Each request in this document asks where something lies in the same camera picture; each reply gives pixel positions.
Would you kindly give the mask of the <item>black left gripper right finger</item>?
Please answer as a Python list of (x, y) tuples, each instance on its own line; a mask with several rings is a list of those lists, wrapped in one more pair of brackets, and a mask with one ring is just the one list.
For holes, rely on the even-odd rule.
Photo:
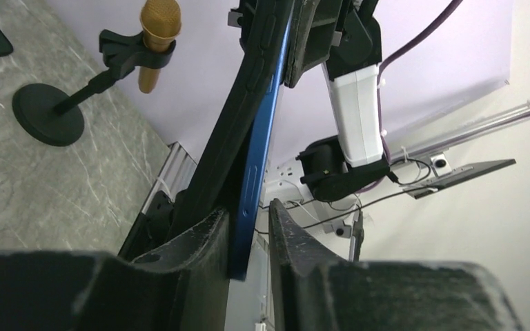
[(500, 282), (475, 263), (348, 261), (268, 211), (276, 330), (521, 330)]

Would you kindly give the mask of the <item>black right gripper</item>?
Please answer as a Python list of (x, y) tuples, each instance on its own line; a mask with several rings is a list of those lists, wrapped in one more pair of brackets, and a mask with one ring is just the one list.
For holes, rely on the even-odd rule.
[[(382, 62), (380, 25), (373, 17), (378, 0), (296, 1), (290, 33), (284, 84), (294, 88), (302, 75), (325, 61), (329, 81)], [(342, 33), (332, 46), (335, 29)]]

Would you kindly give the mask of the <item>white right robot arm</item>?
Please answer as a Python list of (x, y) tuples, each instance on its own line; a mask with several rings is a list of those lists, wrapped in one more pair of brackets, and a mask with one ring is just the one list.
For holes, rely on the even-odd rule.
[(382, 62), (376, 1), (297, 1), (284, 83), (294, 88), (321, 65), (337, 135), (310, 144), (297, 160), (314, 199), (334, 202), (389, 173), (380, 132), (377, 83)]

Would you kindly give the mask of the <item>blue phone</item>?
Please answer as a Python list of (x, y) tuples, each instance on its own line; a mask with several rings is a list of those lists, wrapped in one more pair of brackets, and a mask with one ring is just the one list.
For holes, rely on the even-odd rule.
[(228, 263), (229, 277), (237, 281), (246, 279), (251, 254), (255, 222), (259, 209), (265, 170), (268, 164), (268, 152), (271, 144), (273, 122), (279, 99), (283, 95), (283, 70), (286, 62), (290, 23), (286, 24), (281, 50), (275, 71), (268, 82), (248, 141), (248, 152), (244, 158), (244, 176), (236, 213), (235, 227), (230, 247)]

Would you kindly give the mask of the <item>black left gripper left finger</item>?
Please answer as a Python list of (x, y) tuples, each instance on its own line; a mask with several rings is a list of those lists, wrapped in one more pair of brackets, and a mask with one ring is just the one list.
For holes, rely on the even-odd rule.
[(228, 226), (216, 209), (131, 262), (0, 250), (0, 330), (223, 330)]

